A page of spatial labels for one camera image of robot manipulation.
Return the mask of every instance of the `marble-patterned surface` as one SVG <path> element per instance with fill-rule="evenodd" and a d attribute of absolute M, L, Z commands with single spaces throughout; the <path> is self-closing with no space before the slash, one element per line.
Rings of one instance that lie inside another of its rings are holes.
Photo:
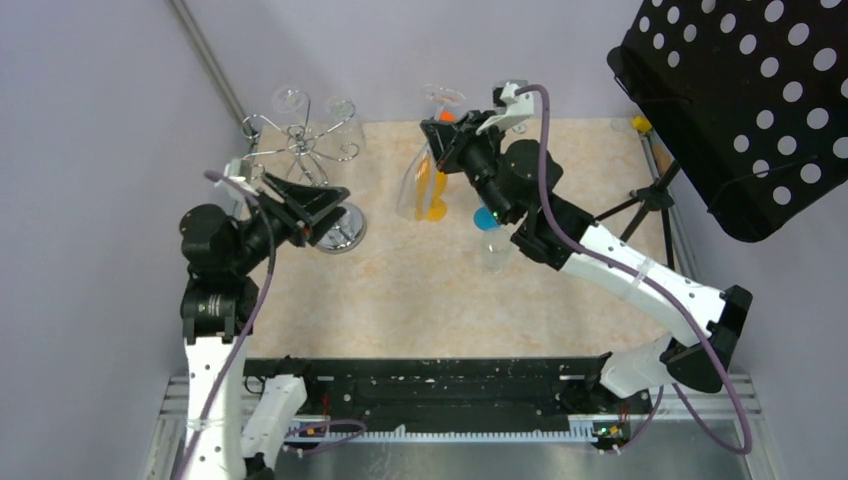
<path fill-rule="evenodd" d="M 394 213 L 401 178 L 423 144 L 416 122 L 365 125 L 368 145 L 348 163 L 324 162 L 332 183 L 368 220 L 361 245 L 343 255 L 291 246 L 278 251 L 276 274 L 253 336 L 252 357 L 513 357 L 595 355 L 652 340 L 662 328 L 587 281 L 533 263 L 514 251 L 498 273 L 477 263 L 480 206 L 462 175 L 449 179 L 448 214 L 410 222 Z M 538 138 L 531 121 L 517 138 Z M 266 129 L 260 150 L 285 144 Z M 634 131 L 608 119 L 555 120 L 549 150 L 564 170 L 555 192 L 600 213 L 650 182 Z M 282 174 L 291 156 L 263 157 Z M 633 210 L 605 221 L 620 233 Z M 630 242 L 663 258 L 658 215 Z M 261 285 L 265 266 L 254 272 Z"/>

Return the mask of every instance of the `black perforated panel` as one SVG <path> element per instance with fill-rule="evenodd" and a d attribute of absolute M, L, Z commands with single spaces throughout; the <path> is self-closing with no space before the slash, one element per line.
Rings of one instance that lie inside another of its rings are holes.
<path fill-rule="evenodd" d="M 848 0 L 645 0 L 608 62 L 734 238 L 848 179 Z"/>

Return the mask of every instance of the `blue bottle cap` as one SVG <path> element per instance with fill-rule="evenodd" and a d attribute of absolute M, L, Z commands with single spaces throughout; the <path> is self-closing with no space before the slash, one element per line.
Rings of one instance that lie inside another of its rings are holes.
<path fill-rule="evenodd" d="M 480 207 L 474 212 L 474 225 L 485 232 L 486 230 L 498 228 L 498 221 L 495 220 L 495 217 L 492 216 L 488 208 Z"/>

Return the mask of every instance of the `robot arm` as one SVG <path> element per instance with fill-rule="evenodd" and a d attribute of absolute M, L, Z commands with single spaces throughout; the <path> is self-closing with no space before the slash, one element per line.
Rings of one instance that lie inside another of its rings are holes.
<path fill-rule="evenodd" d="M 580 245 L 632 267 L 639 275 L 634 278 L 563 243 L 541 212 L 539 143 L 520 140 L 501 153 L 505 129 L 532 114 L 533 100 L 515 93 L 520 86 L 517 82 L 497 86 L 495 111 L 470 111 L 455 123 L 421 122 L 433 157 L 438 159 L 437 168 L 444 173 L 465 173 L 500 224 L 521 222 L 512 242 L 525 256 L 606 288 L 668 329 L 668 335 L 654 342 L 602 357 L 598 380 L 607 391 L 626 398 L 675 381 L 703 392 L 719 391 L 721 380 L 690 325 L 644 280 L 660 283 L 692 313 L 725 369 L 750 306 L 750 293 L 738 286 L 720 291 L 700 285 L 658 265 L 598 224 L 591 214 L 554 195 L 553 187 L 563 170 L 548 153 L 545 184 L 558 225 Z"/>
<path fill-rule="evenodd" d="M 302 378 L 268 379 L 259 406 L 242 431 L 242 373 L 252 334 L 244 330 L 259 292 L 247 275 L 270 255 L 269 235 L 276 246 L 284 242 L 314 246 L 344 215 L 338 205 L 350 193 L 344 188 L 297 185 L 268 173 L 263 182 L 282 201 L 251 192 L 259 206 L 248 220 L 237 221 L 216 205 L 200 205 L 180 222 L 182 253 L 189 262 L 189 281 L 180 305 L 189 365 L 186 438 L 202 432 L 195 449 L 186 452 L 189 457 L 184 459 L 181 479 L 275 478 L 271 469 L 285 429 L 306 401 Z M 257 215 L 259 209 L 268 224 Z M 247 335 L 245 343 L 225 371 L 241 334 Z M 221 387 L 206 420 L 201 421 L 204 404 L 221 375 Z"/>

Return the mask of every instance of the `purple wall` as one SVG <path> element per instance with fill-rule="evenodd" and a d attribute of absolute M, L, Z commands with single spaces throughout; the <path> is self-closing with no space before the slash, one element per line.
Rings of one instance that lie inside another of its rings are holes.
<path fill-rule="evenodd" d="M 249 113 L 270 113 L 274 91 L 294 83 L 321 106 L 343 95 L 366 119 L 419 120 L 432 114 L 424 83 L 489 108 L 492 85 L 508 78 L 548 87 L 556 117 L 635 111 L 606 56 L 641 0 L 188 4 Z"/>
<path fill-rule="evenodd" d="M 848 416 L 848 188 L 756 244 L 727 236 L 685 177 L 672 184 L 701 279 L 754 295 L 734 355 L 749 372 L 786 478 L 843 478 Z"/>
<path fill-rule="evenodd" d="M 0 477 L 139 478 L 177 224 L 245 148 L 165 1 L 0 6 Z"/>

